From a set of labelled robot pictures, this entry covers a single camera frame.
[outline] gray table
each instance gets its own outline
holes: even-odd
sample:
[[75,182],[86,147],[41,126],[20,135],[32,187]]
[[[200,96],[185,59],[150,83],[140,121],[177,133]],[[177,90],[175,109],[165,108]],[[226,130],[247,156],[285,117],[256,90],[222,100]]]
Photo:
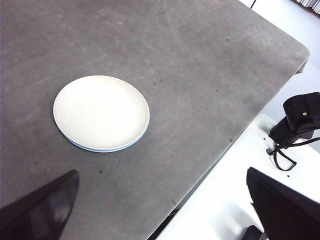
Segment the gray table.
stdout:
[[[309,55],[234,0],[1,7],[1,204],[77,169],[62,240],[146,239]],[[150,125],[133,146],[93,153],[56,127],[57,93],[88,75],[120,78],[146,98]]]

